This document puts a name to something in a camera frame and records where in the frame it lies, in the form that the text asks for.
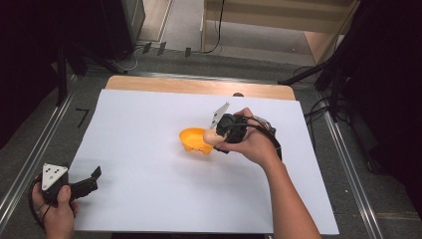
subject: white board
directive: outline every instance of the white board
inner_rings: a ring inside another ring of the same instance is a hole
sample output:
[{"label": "white board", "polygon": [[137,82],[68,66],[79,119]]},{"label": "white board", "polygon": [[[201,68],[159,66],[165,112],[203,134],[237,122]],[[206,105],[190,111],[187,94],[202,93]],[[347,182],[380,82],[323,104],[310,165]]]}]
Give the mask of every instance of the white board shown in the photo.
[{"label": "white board", "polygon": [[103,90],[70,168],[97,166],[99,189],[79,199],[76,230],[272,233],[270,191],[243,155],[187,152],[179,133],[207,127],[213,112],[249,107],[277,129],[292,181],[321,234],[338,234],[301,106],[295,101]]}]

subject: wooden table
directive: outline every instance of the wooden table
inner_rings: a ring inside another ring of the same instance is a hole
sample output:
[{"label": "wooden table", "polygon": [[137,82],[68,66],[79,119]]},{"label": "wooden table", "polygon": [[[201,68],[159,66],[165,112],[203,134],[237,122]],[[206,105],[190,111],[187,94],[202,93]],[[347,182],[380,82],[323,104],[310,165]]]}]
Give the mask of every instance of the wooden table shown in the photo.
[{"label": "wooden table", "polygon": [[201,94],[214,96],[233,96],[236,93],[240,93],[244,97],[295,100],[295,94],[291,87],[219,81],[113,76],[109,78],[105,88],[109,90]]},{"label": "wooden table", "polygon": [[[219,21],[222,0],[204,0],[202,51],[206,21]],[[305,31],[316,63],[326,58],[351,23],[358,0],[226,0],[223,22]]]}]

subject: wooden panel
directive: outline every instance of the wooden panel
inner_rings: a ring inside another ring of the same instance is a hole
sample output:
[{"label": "wooden panel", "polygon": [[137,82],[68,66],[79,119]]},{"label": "wooden panel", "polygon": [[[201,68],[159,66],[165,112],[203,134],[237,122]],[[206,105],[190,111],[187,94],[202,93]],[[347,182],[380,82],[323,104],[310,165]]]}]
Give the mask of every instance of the wooden panel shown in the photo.
[{"label": "wooden panel", "polygon": [[159,41],[172,0],[143,0],[145,21],[139,35],[141,41]]},{"label": "wooden panel", "polygon": [[109,90],[131,90],[216,96],[233,96],[235,93],[241,93],[245,97],[291,101],[295,100],[295,94],[292,88],[286,86],[227,83],[216,81],[113,76],[108,80],[105,88]]},{"label": "wooden panel", "polygon": [[344,10],[343,18],[332,26],[332,32],[305,32],[316,64],[321,63],[327,58],[327,53],[329,50],[333,50],[333,46],[335,45],[338,36],[347,32],[358,5],[359,3],[357,2],[354,5],[350,5],[350,9]]},{"label": "wooden panel", "polygon": [[[206,0],[206,17],[219,20],[221,0]],[[331,33],[348,15],[353,0],[226,0],[223,21],[301,31]]]}]

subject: orange bowl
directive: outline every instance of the orange bowl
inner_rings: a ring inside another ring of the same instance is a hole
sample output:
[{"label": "orange bowl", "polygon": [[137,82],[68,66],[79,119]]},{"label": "orange bowl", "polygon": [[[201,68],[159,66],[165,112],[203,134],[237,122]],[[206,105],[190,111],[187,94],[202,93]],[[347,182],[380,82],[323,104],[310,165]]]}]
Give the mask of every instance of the orange bowl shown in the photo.
[{"label": "orange bowl", "polygon": [[180,140],[186,151],[196,150],[202,151],[202,153],[210,154],[213,146],[204,142],[205,129],[200,127],[190,127],[184,129],[180,134]]}]

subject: hand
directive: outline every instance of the hand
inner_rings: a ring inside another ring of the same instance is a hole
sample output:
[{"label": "hand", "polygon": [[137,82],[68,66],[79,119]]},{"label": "hand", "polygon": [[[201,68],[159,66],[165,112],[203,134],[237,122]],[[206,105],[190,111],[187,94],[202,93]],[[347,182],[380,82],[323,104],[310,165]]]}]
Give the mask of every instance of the hand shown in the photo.
[{"label": "hand", "polygon": [[[254,116],[248,108],[235,113],[235,115],[247,118]],[[260,125],[252,119],[249,119],[248,123]],[[248,131],[246,132],[243,141],[239,143],[228,143],[224,141],[216,144],[216,147],[223,150],[240,152],[251,161],[258,163],[262,167],[267,166],[267,164],[274,160],[280,161],[277,156],[276,149],[270,140],[253,127],[248,127]]]},{"label": "hand", "polygon": [[45,202],[41,193],[41,183],[35,184],[32,190],[34,206],[39,209],[41,216],[44,216],[47,238],[72,238],[74,235],[74,217],[78,213],[78,204],[71,202],[71,187],[65,185],[61,188],[57,201],[58,206],[50,206]]}]

